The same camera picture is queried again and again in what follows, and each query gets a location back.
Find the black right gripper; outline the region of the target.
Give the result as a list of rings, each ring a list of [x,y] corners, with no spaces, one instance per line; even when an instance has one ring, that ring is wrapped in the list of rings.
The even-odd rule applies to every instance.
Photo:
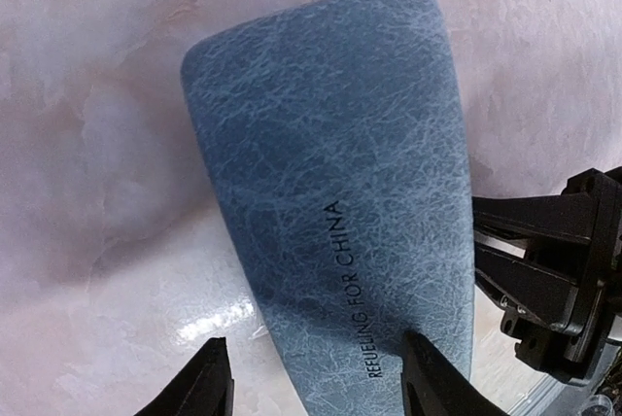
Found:
[[[475,246],[475,280],[504,312],[515,356],[584,386],[621,313],[621,171],[590,169],[559,195],[472,199],[474,229],[523,250]]]

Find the grey-blue glasses case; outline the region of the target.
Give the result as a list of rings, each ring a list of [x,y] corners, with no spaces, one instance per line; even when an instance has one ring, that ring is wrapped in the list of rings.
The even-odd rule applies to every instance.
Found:
[[[399,415],[400,342],[469,375],[463,112],[435,0],[320,0],[209,37],[181,80],[263,321],[311,415]]]

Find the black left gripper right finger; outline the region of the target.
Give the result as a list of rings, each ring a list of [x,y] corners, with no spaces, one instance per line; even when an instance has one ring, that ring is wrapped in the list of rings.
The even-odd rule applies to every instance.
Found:
[[[401,387],[407,416],[505,416],[421,333],[402,339]]]

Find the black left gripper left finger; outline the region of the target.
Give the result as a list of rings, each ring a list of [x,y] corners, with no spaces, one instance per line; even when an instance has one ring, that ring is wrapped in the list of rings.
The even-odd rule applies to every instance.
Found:
[[[136,416],[231,416],[233,394],[226,339],[210,338]]]

